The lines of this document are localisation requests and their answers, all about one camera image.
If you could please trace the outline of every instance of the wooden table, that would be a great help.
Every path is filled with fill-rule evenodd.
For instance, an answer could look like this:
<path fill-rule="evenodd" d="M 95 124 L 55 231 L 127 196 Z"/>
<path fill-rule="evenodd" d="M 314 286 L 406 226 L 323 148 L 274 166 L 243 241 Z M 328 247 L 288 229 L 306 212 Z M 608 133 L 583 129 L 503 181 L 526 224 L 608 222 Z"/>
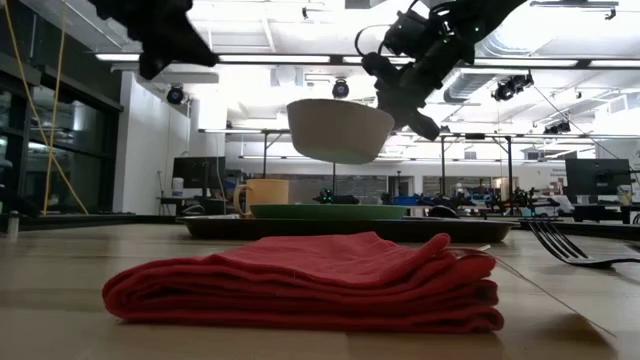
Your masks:
<path fill-rule="evenodd" d="M 613 240 L 575 239 L 592 255 L 632 253 Z M 103 308 L 101 287 L 119 271 L 239 245 L 192 240 L 177 225 L 22 233 L 16 244 L 0 239 L 0 359 L 640 358 L 640 267 L 570 267 L 520 231 L 489 250 L 502 262 L 492 279 L 506 325 L 495 334 L 122 325 Z"/>

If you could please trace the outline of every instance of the yellow cable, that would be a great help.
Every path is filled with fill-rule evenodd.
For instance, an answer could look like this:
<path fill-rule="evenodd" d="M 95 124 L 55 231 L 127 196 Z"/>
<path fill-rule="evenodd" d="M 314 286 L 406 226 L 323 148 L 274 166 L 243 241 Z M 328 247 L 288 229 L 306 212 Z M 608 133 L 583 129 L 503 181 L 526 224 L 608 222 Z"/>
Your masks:
<path fill-rule="evenodd" d="M 58 53 L 58 74 L 56 75 L 56 95 L 53 99 L 53 114 L 51 115 L 51 136 L 49 144 L 53 144 L 56 129 L 56 115 L 58 114 L 58 95 L 60 94 L 60 76 L 62 75 L 62 57 L 64 54 L 64 39 L 67 34 L 67 1 L 64 0 L 65 7 L 62 13 L 62 34 L 60 39 L 60 52 Z M 44 209 L 42 213 L 47 216 L 47 208 L 49 207 L 49 195 L 51 192 L 51 163 L 53 159 L 53 146 L 49 146 L 49 164 L 47 165 L 47 180 L 44 191 Z"/>
<path fill-rule="evenodd" d="M 27 83 L 27 77 L 24 74 L 24 68 L 22 66 L 22 60 L 20 58 L 20 51 L 18 50 L 18 43 L 16 41 L 16 34 L 13 31 L 13 23 L 11 22 L 11 13 L 9 12 L 9 2 L 5 1 L 4 2 L 4 13 L 7 17 L 7 25 L 9 27 L 9 34 L 11 35 L 11 43 L 13 45 L 13 51 L 16 54 L 16 60 L 18 61 L 18 69 L 20 70 L 20 76 L 22 78 L 22 84 L 24 85 L 24 90 L 27 94 L 27 100 L 29 100 L 29 106 L 31 107 L 31 111 L 33 112 L 33 116 L 36 118 L 36 122 L 38 123 L 38 130 L 40 130 L 40 135 L 42 136 L 42 142 L 44 142 L 45 146 L 48 147 L 53 147 L 53 143 L 51 143 L 51 145 L 49 145 L 49 142 L 47 141 L 47 136 L 44 134 L 44 130 L 42 130 L 42 122 L 40 121 L 40 117 L 38 116 L 38 112 L 36 110 L 36 107 L 33 103 L 33 98 L 31 97 L 31 92 L 29 91 L 29 84 Z M 64 37 L 63 37 L 63 41 L 61 44 L 61 48 L 60 52 L 62 53 L 62 50 L 64 49 Z M 56 88 L 58 88 L 60 83 L 60 75 L 58 74 L 58 78 L 56 79 Z M 58 169 L 58 171 L 60 172 L 60 176 L 62 176 L 62 179 L 64 180 L 64 182 L 67 184 L 67 187 L 69 188 L 69 191 L 71 192 L 71 195 L 73 195 L 73 197 L 75 198 L 76 202 L 80 205 L 80 207 L 82 208 L 82 211 L 84 211 L 85 215 L 88 215 L 89 212 L 87 211 L 87 209 L 84 207 L 84 204 L 82 203 L 82 201 L 80 201 L 80 198 L 78 198 L 78 195 L 76 194 L 76 192 L 73 190 L 73 186 L 71 186 L 71 183 L 69 182 L 69 179 L 67 179 L 67 177 L 64 175 L 64 171 L 62 170 L 62 167 L 60 166 L 60 163 L 58 163 L 58 160 L 54 157 L 53 159 L 53 163 L 56 165 L 56 168 Z"/>

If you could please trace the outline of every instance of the white bowl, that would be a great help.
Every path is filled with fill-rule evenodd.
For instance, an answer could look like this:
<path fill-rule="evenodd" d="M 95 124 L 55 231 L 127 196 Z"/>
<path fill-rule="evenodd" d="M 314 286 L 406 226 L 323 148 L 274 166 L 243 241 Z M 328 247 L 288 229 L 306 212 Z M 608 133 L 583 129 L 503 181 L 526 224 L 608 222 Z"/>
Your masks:
<path fill-rule="evenodd" d="M 342 100 L 299 100 L 287 112 L 299 153 L 340 164 L 375 160 L 395 124 L 382 110 Z"/>

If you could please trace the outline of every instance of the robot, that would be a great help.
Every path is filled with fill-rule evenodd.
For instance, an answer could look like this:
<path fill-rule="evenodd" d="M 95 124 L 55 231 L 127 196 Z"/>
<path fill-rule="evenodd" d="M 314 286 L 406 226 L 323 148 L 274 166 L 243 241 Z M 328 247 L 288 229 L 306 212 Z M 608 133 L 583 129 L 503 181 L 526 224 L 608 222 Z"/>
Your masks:
<path fill-rule="evenodd" d="M 218 57 L 198 36 L 186 12 L 192 0 L 89 0 L 102 19 L 113 18 L 142 42 L 140 75 L 151 79 L 173 61 L 214 66 Z M 435 140 L 437 124 L 418 112 L 442 80 L 463 60 L 473 64 L 474 46 L 526 0 L 458 0 L 433 6 L 425 19 L 411 10 L 398 13 L 378 52 L 362 54 L 362 66 L 375 76 L 378 108 L 418 135 Z M 386 47 L 414 61 L 398 69 L 381 55 Z"/>

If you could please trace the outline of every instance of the fork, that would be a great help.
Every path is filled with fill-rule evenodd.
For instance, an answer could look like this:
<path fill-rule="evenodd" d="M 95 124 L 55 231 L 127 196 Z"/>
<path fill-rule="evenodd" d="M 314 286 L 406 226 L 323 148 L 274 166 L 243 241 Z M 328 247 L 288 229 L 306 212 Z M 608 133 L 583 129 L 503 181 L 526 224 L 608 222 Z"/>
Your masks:
<path fill-rule="evenodd" d="M 529 220 L 527 223 L 542 246 L 558 260 L 569 265 L 607 269 L 617 263 L 640 263 L 638 258 L 595 259 L 571 242 L 550 221 Z"/>

